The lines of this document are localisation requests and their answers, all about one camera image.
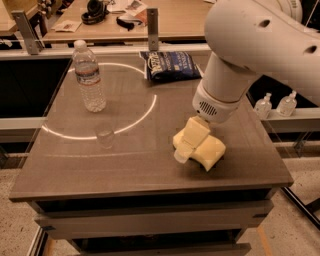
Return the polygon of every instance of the paper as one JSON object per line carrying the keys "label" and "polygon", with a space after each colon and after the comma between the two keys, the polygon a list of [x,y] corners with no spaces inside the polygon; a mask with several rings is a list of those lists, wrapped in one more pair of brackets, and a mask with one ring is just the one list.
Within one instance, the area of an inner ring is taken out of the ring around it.
{"label": "paper", "polygon": [[81,21],[71,21],[65,20],[54,27],[52,27],[56,32],[75,32],[79,26],[81,25]]}
{"label": "paper", "polygon": [[125,13],[126,7],[132,3],[133,0],[110,0],[107,9],[110,13]]}
{"label": "paper", "polygon": [[138,18],[145,25],[147,25],[147,5],[141,1],[133,0],[132,3],[126,7],[126,13]]}

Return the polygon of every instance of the table top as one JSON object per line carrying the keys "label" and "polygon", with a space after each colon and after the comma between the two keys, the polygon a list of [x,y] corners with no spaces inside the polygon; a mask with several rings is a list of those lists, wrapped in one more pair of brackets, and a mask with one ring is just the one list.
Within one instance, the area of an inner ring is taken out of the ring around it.
{"label": "table top", "polygon": [[[148,7],[158,8],[158,28],[160,40],[199,40],[204,39],[204,22],[211,3],[203,0],[144,0]],[[65,20],[81,21],[81,15],[87,12],[87,0],[77,0],[54,24]],[[76,32],[55,32],[50,29],[44,36],[46,43],[66,43],[77,39],[87,42],[123,42],[146,41],[148,28],[135,26],[128,31],[120,27],[116,18],[123,14],[109,14],[105,21],[95,25],[81,24]]]}
{"label": "table top", "polygon": [[[209,51],[193,52],[204,70]],[[107,108],[88,112],[71,68],[11,191],[12,201],[258,189],[293,182],[247,99],[212,135],[227,149],[206,172],[174,159],[173,136],[195,115],[199,79],[154,84],[138,54],[99,56]],[[114,145],[104,149],[94,128],[110,122]]]}

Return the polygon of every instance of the workbench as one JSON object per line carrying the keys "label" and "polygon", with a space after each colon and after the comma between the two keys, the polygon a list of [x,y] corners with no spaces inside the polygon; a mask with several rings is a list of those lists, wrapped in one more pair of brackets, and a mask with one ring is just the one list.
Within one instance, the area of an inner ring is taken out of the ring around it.
{"label": "workbench", "polygon": [[[210,51],[190,52],[204,70]],[[293,179],[247,99],[211,125],[225,155],[209,171],[174,159],[173,136],[196,113],[199,79],[144,79],[138,53],[98,55],[107,107],[88,112],[69,70],[9,196],[28,202],[53,239],[88,255],[245,255],[237,240]],[[94,129],[109,122],[110,149]]]}
{"label": "workbench", "polygon": [[[79,21],[81,15],[87,12],[87,0],[74,1],[63,15],[53,25],[63,21]],[[211,3],[203,0],[145,0],[148,7],[158,8],[158,32],[161,41],[181,40],[204,40],[204,22]],[[77,39],[86,42],[132,42],[147,41],[148,27],[136,25],[133,30],[128,31],[120,27],[116,18],[124,15],[110,13],[101,23],[94,25],[81,24],[74,32],[56,32],[50,29],[43,37],[46,44],[73,43]]]}

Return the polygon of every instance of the water bottle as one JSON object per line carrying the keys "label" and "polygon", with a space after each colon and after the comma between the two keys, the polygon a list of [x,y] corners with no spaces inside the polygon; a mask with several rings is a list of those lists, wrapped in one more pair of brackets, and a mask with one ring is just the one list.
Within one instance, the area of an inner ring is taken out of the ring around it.
{"label": "water bottle", "polygon": [[271,111],[272,104],[270,102],[270,97],[271,93],[267,93],[266,96],[264,96],[263,99],[258,100],[254,106],[253,110],[257,113],[260,119],[267,119]]}
{"label": "water bottle", "polygon": [[279,113],[281,116],[291,116],[297,106],[297,101],[295,99],[296,95],[297,92],[292,91],[289,96],[283,97],[277,106],[277,113]]}
{"label": "water bottle", "polygon": [[106,98],[97,58],[83,40],[75,41],[74,47],[72,58],[84,105],[91,112],[99,112],[106,107]]}

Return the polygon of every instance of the bag of chips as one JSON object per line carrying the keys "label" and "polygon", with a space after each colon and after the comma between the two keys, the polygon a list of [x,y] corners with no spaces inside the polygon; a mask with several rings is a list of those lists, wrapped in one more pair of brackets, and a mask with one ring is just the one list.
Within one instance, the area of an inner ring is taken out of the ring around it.
{"label": "bag of chips", "polygon": [[201,78],[197,65],[186,52],[140,52],[146,61],[148,80],[169,82]]}

